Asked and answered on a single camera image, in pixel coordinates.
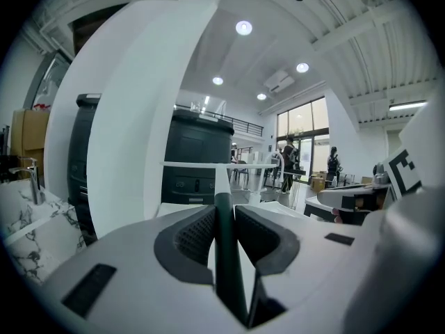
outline air conditioner unit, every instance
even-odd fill
[[[269,89],[270,93],[279,93],[286,89],[291,84],[295,83],[295,79],[292,78],[284,70],[279,70],[273,76],[271,76],[264,85]]]

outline dark gray cylindrical machine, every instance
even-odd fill
[[[229,164],[233,126],[188,110],[173,112],[165,161]],[[215,170],[164,167],[162,202],[213,204]]]
[[[76,103],[79,106],[72,128],[70,150],[68,152],[67,182],[69,202],[76,207],[81,229],[95,235],[88,206],[86,160],[92,121],[95,116],[100,94],[80,94]]]

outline railing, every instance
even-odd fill
[[[189,106],[184,106],[184,105],[176,105],[176,108],[190,110]],[[255,136],[261,136],[261,137],[263,136],[263,127],[262,126],[255,125],[250,122],[242,121],[242,120],[239,120],[236,118],[230,118],[229,116],[212,113],[210,111],[205,111],[204,113],[201,111],[201,114],[206,115],[206,116],[211,116],[212,118],[222,119],[222,120],[230,122],[233,125],[235,132],[238,131],[238,132],[245,132],[246,134],[251,134],[251,135],[255,135]]]

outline glass door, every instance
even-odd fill
[[[301,182],[308,183],[311,175],[312,162],[312,137],[300,139],[300,168],[306,171],[306,175],[302,175]]]
[[[312,162],[312,172],[327,172],[327,158],[330,154],[329,135],[314,137],[314,161]]]

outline cardboard box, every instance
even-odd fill
[[[323,178],[326,181],[326,177],[327,177],[327,172],[325,172],[324,170],[318,172],[318,176],[320,178]]]
[[[362,184],[371,184],[373,182],[372,177],[362,177]]]
[[[318,193],[325,188],[325,179],[322,177],[312,177],[311,180],[311,189],[312,191]]]
[[[43,175],[43,151],[47,133],[49,113],[20,109],[14,111],[11,126],[11,154],[37,159],[39,176]],[[31,161],[19,160],[19,167],[31,166]],[[18,173],[19,178],[29,178],[26,172]]]

